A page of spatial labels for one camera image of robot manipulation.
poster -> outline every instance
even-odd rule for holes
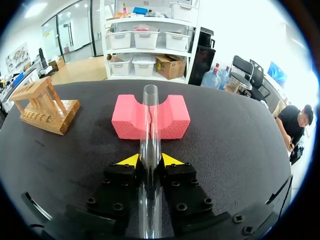
[[[5,63],[9,73],[20,73],[24,65],[30,62],[27,43],[22,44],[6,57]]]

pink sponge holder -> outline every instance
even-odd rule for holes
[[[190,124],[184,97],[168,95],[157,109],[161,139],[181,139]],[[137,102],[134,95],[118,96],[111,122],[120,139],[140,140],[144,130],[144,111],[144,105]]]

wooden rack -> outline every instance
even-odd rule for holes
[[[55,134],[64,135],[76,115],[80,103],[78,100],[61,100],[51,82],[50,76],[31,82],[15,91],[9,100],[14,101],[23,122]],[[19,102],[21,100],[29,100],[25,109]]]

water bottle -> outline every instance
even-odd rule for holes
[[[222,71],[222,74],[221,74],[221,84],[220,84],[220,87],[219,89],[223,90],[225,89],[225,86],[226,84],[229,83],[230,81],[230,77],[229,77],[229,66],[226,67],[226,69],[224,71]]]
[[[221,78],[217,74],[218,68],[214,68],[213,71],[207,71],[202,78],[201,86],[218,89],[221,83]]]
[[[216,73],[216,74],[218,74],[218,76],[221,78],[221,80],[222,80],[222,70],[219,68],[219,66],[220,66],[220,64],[219,63],[217,63],[216,65],[215,65],[215,67],[218,69],[218,72]]]

white storage bin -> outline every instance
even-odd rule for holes
[[[112,72],[113,72],[113,76],[127,76],[130,74],[131,72],[131,68],[132,68],[132,58],[133,55],[132,54],[122,54],[122,55],[118,55],[116,56],[117,58],[123,60],[123,61],[119,61],[119,62],[109,62]]]
[[[165,32],[165,47],[166,49],[185,52],[189,40],[188,35],[183,35],[174,32]]]
[[[155,49],[160,32],[158,31],[134,31],[136,49]]]
[[[131,47],[132,31],[120,31],[108,33],[109,42],[112,49],[127,49]]]
[[[156,59],[151,55],[137,55],[133,58],[135,75],[139,77],[151,77],[154,72]]]
[[[173,19],[197,23],[199,12],[197,7],[179,2],[170,2],[170,6]]]

